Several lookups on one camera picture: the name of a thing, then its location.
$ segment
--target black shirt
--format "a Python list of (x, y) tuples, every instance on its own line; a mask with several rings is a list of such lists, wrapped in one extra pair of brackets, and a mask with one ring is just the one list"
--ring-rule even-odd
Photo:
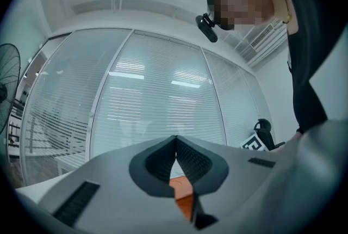
[(326, 59), (346, 23), (343, 0), (292, 0), (299, 30), (288, 35), (294, 112), (303, 131), (327, 117), (309, 79)]

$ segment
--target black fan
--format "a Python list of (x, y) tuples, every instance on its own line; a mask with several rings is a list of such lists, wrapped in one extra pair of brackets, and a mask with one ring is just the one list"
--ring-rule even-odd
[(9, 119), (18, 87), (21, 61), (17, 47), (0, 45), (0, 133)]

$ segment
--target ceiling light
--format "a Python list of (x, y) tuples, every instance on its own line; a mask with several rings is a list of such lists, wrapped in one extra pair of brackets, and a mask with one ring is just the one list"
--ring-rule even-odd
[(180, 82), (180, 81), (172, 81), (172, 84), (187, 86), (187, 87), (192, 87), (192, 88), (199, 88), (200, 87), (200, 85), (197, 85), (197, 84), (190, 84), (190, 83)]
[(129, 77), (129, 78), (137, 78), (137, 79), (144, 79), (143, 75), (134, 75), (132, 73), (124, 73), (124, 72), (114, 72), (109, 71), (110, 76), (121, 76), (121, 77)]

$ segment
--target person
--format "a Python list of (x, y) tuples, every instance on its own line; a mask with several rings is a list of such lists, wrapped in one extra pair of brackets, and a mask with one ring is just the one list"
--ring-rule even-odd
[(288, 66), (300, 139), (327, 117), (309, 79), (323, 63), (347, 21), (344, 0), (207, 0), (215, 24), (224, 30), (282, 20), (288, 31)]

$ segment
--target black chair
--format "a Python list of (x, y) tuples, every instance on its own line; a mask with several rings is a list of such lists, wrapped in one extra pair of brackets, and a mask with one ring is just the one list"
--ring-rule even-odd
[(272, 151), (285, 144), (285, 142), (278, 143), (277, 145), (274, 144), (271, 129), (271, 123), (267, 119), (258, 119), (258, 122), (254, 127), (254, 131), (256, 131), (257, 136), (263, 142), (263, 144), (265, 144), (269, 151)]

